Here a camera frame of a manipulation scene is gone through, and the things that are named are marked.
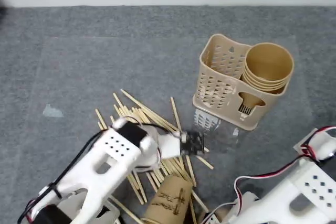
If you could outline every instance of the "beige plastic basket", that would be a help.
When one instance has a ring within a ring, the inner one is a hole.
[[[253,130],[287,89],[266,93],[240,80],[250,45],[224,35],[213,35],[200,55],[197,90],[193,104],[244,130]]]

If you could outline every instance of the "red wire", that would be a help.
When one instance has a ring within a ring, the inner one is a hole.
[[[275,172],[271,172],[271,173],[264,173],[264,174],[259,174],[259,175],[248,175],[247,177],[254,177],[254,178],[267,178],[267,177],[270,177],[270,176],[274,176],[274,175],[277,175],[279,173],[281,173],[283,170],[287,169],[289,166],[291,166],[293,163],[295,163],[298,159],[301,159],[303,157],[307,157],[309,158],[310,160],[312,160],[313,162],[316,163],[316,160],[309,154],[302,154],[302,155],[299,155],[297,156],[295,159],[293,159],[290,163],[288,163],[287,165],[285,165],[284,167],[276,170]],[[239,200],[239,211],[238,211],[238,214],[240,214],[240,211],[241,211],[241,206],[243,204],[243,197],[242,197],[242,192],[239,190],[238,188],[238,181],[236,183],[236,188],[237,188],[237,191],[238,191],[238,200]]]

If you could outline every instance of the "wooden stick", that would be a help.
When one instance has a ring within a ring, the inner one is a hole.
[[[158,169],[153,170],[153,172],[158,178],[159,182],[162,183],[164,180],[164,177],[162,176],[161,172]]]
[[[156,115],[157,117],[159,117],[163,122],[165,122],[166,124],[168,124],[170,127],[175,128],[175,130],[177,130],[177,128],[169,123],[167,120],[163,119],[162,117],[160,117],[158,114],[156,114],[154,111],[150,110],[148,107],[146,107],[144,104],[142,104],[141,102],[139,102],[137,99],[135,99],[133,96],[131,96],[130,94],[128,94],[126,91],[124,91],[123,89],[121,89],[121,92],[124,93],[124,95],[126,95],[129,99],[131,99],[134,103],[136,103],[140,108],[142,109],[146,109],[150,112],[152,112],[154,115]]]
[[[199,205],[203,208],[205,212],[209,212],[209,209],[206,207],[206,205],[201,201],[199,196],[194,192],[194,190],[191,191],[192,196],[195,198],[195,200],[199,203]]]
[[[193,182],[192,179],[190,178],[189,174],[185,170],[182,170],[181,167],[179,167],[177,160],[172,159],[170,161],[186,181],[189,181],[191,183]]]
[[[142,109],[135,109],[135,110],[138,111],[144,123],[151,123],[151,121],[149,121],[145,113],[143,113]]]
[[[167,170],[168,174],[173,174],[173,172],[170,170],[169,165],[166,163],[166,161],[161,161],[163,167]]]
[[[117,101],[117,104],[119,105],[119,107],[122,107],[123,104],[121,103],[121,101],[120,101],[119,98],[117,97],[117,94],[116,94],[116,93],[113,93],[113,96],[114,96],[115,100]]]
[[[167,171],[166,168],[163,166],[162,161],[161,161],[161,163],[160,163],[160,169],[163,171],[163,173],[164,173],[165,176],[168,176],[168,175],[169,175],[169,174],[168,174],[168,171]]]
[[[156,184],[157,187],[159,188],[159,187],[161,186],[161,184],[160,184],[160,182],[158,181],[156,175],[155,175],[153,172],[149,172],[149,173],[150,173],[150,175],[152,176],[152,178],[153,178],[155,184]]]
[[[196,156],[197,159],[199,161],[201,161],[203,164],[205,164],[207,167],[209,167],[211,170],[214,169],[214,167],[212,166],[212,164],[210,164],[207,160],[205,160],[204,158],[200,157],[200,156]]]
[[[154,191],[157,192],[158,189],[157,189],[157,187],[156,187],[156,185],[155,185],[155,183],[154,183],[154,180],[152,179],[151,175],[150,175],[149,173],[146,173],[146,176],[147,176],[149,182],[151,183],[151,185],[152,185]]]
[[[178,117],[178,113],[177,113],[177,109],[176,109],[174,98],[170,97],[170,101],[172,102],[172,106],[173,106],[173,111],[174,111],[174,116],[175,116],[177,128],[180,131],[181,130],[181,123],[180,123],[180,119]]]
[[[194,209],[194,205],[193,205],[193,199],[191,198],[191,196],[189,198],[189,206],[190,206],[191,216],[193,217],[193,222],[194,222],[194,224],[197,224],[195,209]]]
[[[99,118],[99,121],[100,121],[101,125],[104,127],[104,129],[107,129],[107,126],[106,126],[106,124],[105,124],[105,121],[104,121],[103,117],[101,116],[99,110],[98,110],[98,109],[95,109],[95,111],[96,111],[96,114],[97,114],[97,116],[98,116],[98,118]]]
[[[133,220],[135,220],[138,224],[143,224],[143,222],[135,216],[134,213],[132,213],[126,206],[124,206],[120,201],[118,201],[116,198],[114,198],[112,195],[109,197],[116,205],[118,205],[122,210],[126,212]]]
[[[112,122],[112,123],[115,123],[115,122],[116,122],[113,116],[110,116],[110,118],[111,118],[111,122]]]
[[[176,169],[176,167],[171,163],[171,160],[166,160],[167,164],[169,165],[169,168],[171,169],[172,173],[176,175],[177,177],[183,178],[182,174],[179,172],[179,170]]]
[[[101,123],[98,121],[98,127],[99,127],[99,129],[102,131],[102,130],[104,130],[104,127],[103,127],[103,125],[101,125]]]
[[[134,178],[133,174],[132,174],[132,173],[130,173],[130,175],[128,175],[128,176],[130,177],[130,179],[131,179],[131,181],[132,181],[133,185],[135,186],[135,188],[136,188],[137,190],[139,190],[139,189],[140,189],[140,187],[139,187],[139,185],[138,185],[137,181],[135,180],[135,178]]]
[[[177,124],[177,128],[180,132],[182,132],[182,128],[181,128],[181,123],[180,123],[180,119],[178,117],[178,113],[177,113],[177,109],[176,109],[176,105],[175,105],[175,101],[174,101],[174,98],[173,97],[170,97],[170,101],[172,102],[172,106],[173,106],[173,111],[174,111],[174,116],[175,116],[175,121],[176,121],[176,124]],[[184,170],[184,164],[183,164],[183,159],[182,157],[178,157],[179,161],[180,161],[180,166],[181,168]]]
[[[130,175],[127,176],[127,179],[128,179],[128,181],[129,181],[129,183],[131,184],[131,186],[132,186],[132,188],[133,188],[133,190],[134,190],[134,192],[135,192],[135,195],[137,196],[138,200],[140,201],[140,204],[143,205],[143,204],[144,204],[144,203],[143,203],[143,200],[142,200],[142,198],[141,198],[141,196],[140,196],[138,190],[136,189],[134,182],[132,181],[132,179],[131,179],[130,177],[131,177]]]
[[[153,114],[151,111],[142,108],[142,111],[156,124],[161,125],[162,127],[165,127],[167,130],[170,131],[177,131],[177,128],[170,127],[168,124],[166,124],[164,121],[162,121],[159,117],[157,117],[155,114]]]
[[[121,116],[125,116],[126,115],[126,113],[125,113],[125,111],[124,111],[124,109],[122,107],[119,107],[119,112],[120,112]]]
[[[117,107],[115,104],[114,104],[113,106],[114,106],[114,109],[116,110],[118,116],[121,116],[121,112],[120,112],[120,110],[118,109],[118,107]]]
[[[139,185],[139,187],[140,187],[140,192],[141,192],[141,195],[142,195],[142,197],[143,197],[143,200],[145,201],[145,203],[147,203],[147,197],[146,197],[145,191],[144,191],[144,189],[143,189],[143,187],[142,187],[140,178],[139,178],[139,176],[138,176],[138,174],[137,174],[136,171],[133,171],[133,174],[134,174],[134,177],[135,177],[136,182],[138,183],[138,185]]]
[[[194,171],[193,171],[193,166],[191,165],[191,161],[190,161],[190,157],[189,156],[185,156],[185,159],[187,160],[187,165],[188,165],[191,181],[193,182],[194,186],[197,186],[195,174],[194,174]]]

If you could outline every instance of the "kraft paper cup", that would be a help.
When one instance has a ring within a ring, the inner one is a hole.
[[[183,224],[192,187],[182,178],[166,177],[141,220],[149,224]]]
[[[282,82],[281,84],[278,84],[276,86],[266,86],[265,84],[256,83],[254,80],[251,80],[249,76],[245,75],[245,73],[242,74],[241,80],[256,89],[265,92],[275,91],[281,89],[283,86],[286,85],[286,82]]]
[[[280,45],[260,43],[246,52],[244,71],[258,82],[265,84],[287,82],[293,70],[293,57]]]

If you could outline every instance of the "bamboo skewer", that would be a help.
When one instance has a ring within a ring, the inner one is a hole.
[[[155,169],[155,170],[153,170],[153,172],[156,175],[156,177],[158,178],[158,181],[160,183],[162,183],[164,178],[163,178],[162,174],[160,173],[160,171],[158,169]]]
[[[209,167],[211,170],[214,169],[214,166],[212,164],[210,164],[207,160],[205,160],[204,158],[200,157],[200,156],[196,156],[196,158],[198,160],[200,160],[203,164],[205,164],[207,167]]]
[[[209,212],[209,209],[206,207],[206,205],[201,201],[199,196],[194,192],[194,190],[191,191],[192,196],[195,198],[195,200],[199,203],[199,205],[203,208],[205,212]]]
[[[121,103],[121,101],[120,101],[119,98],[117,97],[117,94],[116,94],[116,93],[113,93],[113,96],[114,96],[115,100],[117,101],[117,104],[119,105],[119,107],[122,107],[123,104]]]
[[[170,100],[172,102],[172,106],[173,106],[173,111],[174,111],[174,116],[175,116],[175,121],[176,121],[176,124],[177,124],[177,128],[180,132],[182,132],[182,128],[181,128],[181,123],[180,123],[180,119],[178,117],[178,113],[177,113],[177,109],[176,109],[176,105],[175,105],[175,101],[174,101],[174,98],[173,97],[170,97]],[[183,159],[182,157],[178,157],[179,161],[180,161],[180,166],[182,167],[182,169],[184,170],[184,164],[183,164]]]
[[[116,198],[114,198],[112,195],[109,197],[116,205],[118,205],[122,210],[126,212],[133,220],[135,220],[138,224],[143,224],[143,222],[135,216],[134,213],[132,213],[126,206],[124,206],[120,201],[118,201]]]
[[[149,173],[146,173],[146,176],[147,176],[149,182],[151,183],[154,191],[157,192],[158,189],[157,189],[156,184],[154,183],[154,180],[152,179],[151,175]]]
[[[138,174],[137,174],[136,171],[133,171],[133,174],[134,174],[136,182],[138,183],[138,185],[140,187],[140,192],[141,192],[141,195],[143,197],[143,200],[145,201],[145,203],[147,203],[147,197],[146,197],[145,191],[143,189],[143,186],[141,184],[140,178],[139,178],[139,176],[138,176]]]
[[[166,168],[163,166],[162,161],[161,161],[161,164],[160,164],[160,169],[163,171],[163,173],[164,173],[165,176],[168,176],[168,171],[167,171]]]
[[[197,224],[194,205],[193,205],[193,200],[192,200],[191,196],[189,198],[189,206],[190,206],[190,212],[191,212],[191,216],[193,218],[193,222],[194,222],[194,224]]]
[[[165,122],[167,125],[169,125],[170,127],[172,127],[173,129],[177,130],[177,128],[169,123],[167,120],[163,119],[162,117],[160,117],[158,114],[156,114],[154,111],[150,110],[148,107],[146,107],[144,104],[142,104],[141,102],[139,102],[137,99],[135,99],[133,96],[131,96],[130,94],[128,94],[126,91],[124,91],[123,89],[121,89],[121,92],[124,93],[124,95],[126,95],[129,99],[131,99],[135,104],[137,104],[140,108],[142,108],[143,110],[148,110],[149,112],[151,112],[152,114],[154,114],[155,116],[157,116],[158,118],[160,118],[163,122]]]
[[[115,122],[116,122],[113,116],[110,116],[110,118],[111,118],[111,122],[112,122],[112,123],[115,123]]]
[[[131,186],[132,186],[132,188],[133,188],[133,190],[134,190],[134,192],[135,192],[135,195],[136,195],[136,197],[138,198],[138,200],[140,201],[140,204],[144,204],[143,203],[143,200],[142,200],[142,198],[141,198],[141,196],[140,196],[140,194],[139,194],[139,192],[138,192],[138,190],[136,189],[136,187],[135,187],[135,183],[132,181],[132,179],[131,179],[131,175],[129,175],[129,176],[127,176],[127,179],[128,179],[128,181],[129,181],[129,183],[131,184]]]
[[[98,116],[98,118],[99,118],[99,121],[100,121],[101,125],[103,126],[103,128],[104,128],[104,129],[107,129],[107,126],[106,126],[106,124],[105,124],[105,121],[104,121],[103,117],[101,116],[99,110],[98,110],[98,109],[95,109],[95,111],[96,111],[96,114],[97,114],[97,116]]]
[[[104,127],[103,127],[103,125],[101,125],[101,123],[98,121],[98,127],[99,127],[99,129],[102,131],[102,130],[104,130]]]
[[[163,165],[163,167],[167,170],[168,174],[173,174],[173,172],[170,170],[166,160],[161,161],[161,164]]]
[[[193,185],[197,186],[195,174],[194,174],[194,171],[193,171],[193,166],[192,166],[191,161],[190,161],[190,157],[185,156],[185,159],[187,160],[187,165],[188,165],[188,169],[189,169],[189,173],[190,173],[190,177],[191,177],[191,180],[193,182]]]
[[[132,184],[135,186],[136,190],[139,190],[140,187],[139,187],[137,181],[135,180],[134,176],[132,175],[132,173],[130,175],[128,175],[128,176],[129,176],[130,181],[132,182]]]
[[[154,180],[156,186],[159,188],[161,184],[160,184],[160,182],[158,181],[156,175],[155,175],[153,172],[149,172],[149,174],[152,176],[152,178],[153,178],[153,180]]]

